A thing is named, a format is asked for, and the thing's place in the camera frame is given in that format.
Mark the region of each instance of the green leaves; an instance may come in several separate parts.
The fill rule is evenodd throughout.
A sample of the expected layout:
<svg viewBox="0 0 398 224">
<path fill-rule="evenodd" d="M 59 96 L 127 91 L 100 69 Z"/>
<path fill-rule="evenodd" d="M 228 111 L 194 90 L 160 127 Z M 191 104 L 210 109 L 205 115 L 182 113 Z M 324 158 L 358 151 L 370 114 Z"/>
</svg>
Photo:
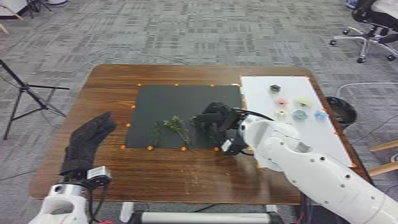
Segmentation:
<svg viewBox="0 0 398 224">
<path fill-rule="evenodd" d="M 173 116 L 171 120 L 164 120 L 164 122 L 155 123 L 153 130 L 153 145 L 159 146 L 160 138 L 162 138 L 162 128 L 167 128 L 182 137 L 185 146 L 191 145 L 191 136 L 189 129 L 185 128 L 183 119 L 178 116 Z"/>
</svg>

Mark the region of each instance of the chair wheel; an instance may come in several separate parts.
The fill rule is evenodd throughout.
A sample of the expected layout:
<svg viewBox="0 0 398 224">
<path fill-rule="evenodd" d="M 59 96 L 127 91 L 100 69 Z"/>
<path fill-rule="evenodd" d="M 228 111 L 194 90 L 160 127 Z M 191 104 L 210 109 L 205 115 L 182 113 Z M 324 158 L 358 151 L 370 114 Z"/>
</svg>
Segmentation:
<svg viewBox="0 0 398 224">
<path fill-rule="evenodd" d="M 395 55 L 390 55 L 390 56 L 388 56 L 388 60 L 390 60 L 390 61 L 395 61 L 395 59 L 397 59 L 397 56 L 395 56 Z"/>
<path fill-rule="evenodd" d="M 359 58 L 358 59 L 358 63 L 363 64 L 365 62 L 366 62 L 366 59 L 365 58 Z"/>
</svg>

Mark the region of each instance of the office chair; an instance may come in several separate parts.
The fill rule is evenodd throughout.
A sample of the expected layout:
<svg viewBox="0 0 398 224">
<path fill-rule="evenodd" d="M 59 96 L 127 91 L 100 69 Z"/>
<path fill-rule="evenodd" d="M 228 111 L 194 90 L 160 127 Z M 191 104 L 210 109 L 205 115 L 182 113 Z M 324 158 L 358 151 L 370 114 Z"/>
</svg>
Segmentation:
<svg viewBox="0 0 398 224">
<path fill-rule="evenodd" d="M 374 28 L 368 33 L 365 33 L 359 29 L 349 27 L 343 30 L 345 36 L 336 36 L 329 43 L 335 46 L 338 40 L 363 41 L 358 63 L 365 63 L 366 61 L 372 45 L 381 46 L 390 51 L 390 61 L 395 61 L 398 57 L 398 50 L 388 45 L 388 43 L 398 41 L 398 34 L 390 34 L 391 31 L 398 31 L 398 10 L 395 10 L 397 5 L 393 1 L 395 0 L 359 0 L 358 7 L 352 11 L 352 18 L 358 22 L 374 25 Z"/>
</svg>

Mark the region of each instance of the white board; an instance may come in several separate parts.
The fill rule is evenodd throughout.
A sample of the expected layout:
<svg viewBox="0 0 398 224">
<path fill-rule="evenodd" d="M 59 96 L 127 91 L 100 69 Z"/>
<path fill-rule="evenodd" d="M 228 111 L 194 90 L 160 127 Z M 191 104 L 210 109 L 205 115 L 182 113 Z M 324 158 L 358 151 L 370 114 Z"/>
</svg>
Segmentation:
<svg viewBox="0 0 398 224">
<path fill-rule="evenodd" d="M 272 93 L 271 86 L 281 86 L 281 92 Z M 324 111 L 322 102 L 313 89 L 308 77 L 294 76 L 244 76 L 242 91 L 246 97 L 247 110 L 265 114 L 274 120 L 290 123 L 303 135 L 303 143 L 324 151 L 342 163 L 352 167 L 352 160 L 347 154 L 345 145 L 335 134 L 335 126 L 329 117 L 319 120 L 317 110 Z M 313 105 L 303 106 L 297 99 L 306 97 Z M 285 98 L 288 105 L 278 104 L 278 99 Z M 288 112 L 287 116 L 276 115 L 278 110 Z M 294 112 L 303 110 L 308 114 L 306 120 L 294 119 Z"/>
</svg>

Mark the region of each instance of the black glove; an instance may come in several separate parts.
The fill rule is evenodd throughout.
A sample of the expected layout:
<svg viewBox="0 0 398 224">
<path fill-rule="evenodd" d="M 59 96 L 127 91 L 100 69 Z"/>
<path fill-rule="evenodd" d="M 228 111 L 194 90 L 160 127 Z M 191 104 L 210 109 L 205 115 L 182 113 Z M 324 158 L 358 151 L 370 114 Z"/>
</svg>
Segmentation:
<svg viewBox="0 0 398 224">
<path fill-rule="evenodd" d="M 66 158 L 61 167 L 61 175 L 73 179 L 86 177 L 93 169 L 98 146 L 111 132 L 116 130 L 116 122 L 107 112 L 75 130 L 66 148 Z"/>
</svg>

